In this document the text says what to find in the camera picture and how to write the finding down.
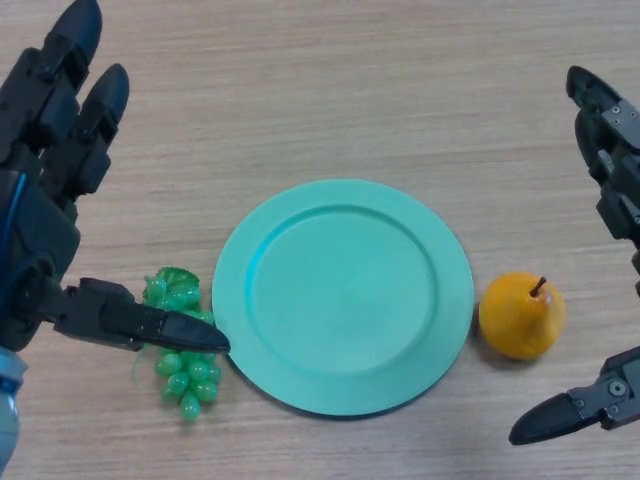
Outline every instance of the green plate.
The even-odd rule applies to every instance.
[[[250,381],[340,416],[387,410],[432,386],[460,352],[474,302],[447,225],[362,180],[305,184],[256,208],[220,255],[213,298]]]

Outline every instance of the pear stem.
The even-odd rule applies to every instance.
[[[529,292],[529,295],[531,295],[532,297],[537,297],[540,293],[540,288],[542,288],[542,285],[544,285],[545,283],[547,283],[547,279],[544,277],[540,277],[540,280],[538,280],[536,286],[533,287],[533,290]]]

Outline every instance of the table surface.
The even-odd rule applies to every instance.
[[[0,74],[67,0],[0,0]],[[151,363],[53,334],[22,353],[22,437],[7,478],[595,479],[640,468],[640,424],[512,448],[533,404],[588,384],[640,342],[632,247],[614,242],[575,145],[567,68],[640,102],[636,0],[103,0],[94,76],[132,94],[65,281],[129,286],[162,265],[209,288],[233,227],[302,182],[362,177],[403,189],[458,234],[476,294],[501,272],[545,274],[566,296],[559,343],[532,365],[470,339],[429,394],[357,422],[293,414],[226,362],[192,428],[159,405]]]

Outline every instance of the yellow pear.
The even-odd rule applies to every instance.
[[[566,307],[558,289],[544,277],[512,272],[489,284],[478,316],[489,345],[507,357],[532,360],[562,333]]]

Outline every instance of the toy fruit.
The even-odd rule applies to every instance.
[[[214,323],[213,313],[202,310],[200,280],[182,268],[164,267],[153,277],[145,277],[147,287],[143,297],[146,305],[177,310]],[[195,421],[200,415],[200,403],[213,403],[218,395],[220,368],[213,353],[197,353],[160,349],[156,373],[168,377],[162,398],[168,403],[179,403],[180,414],[186,421]]]
[[[507,357],[532,360],[562,333],[566,308],[558,289],[544,277],[512,272],[491,282],[478,314],[489,345]]]

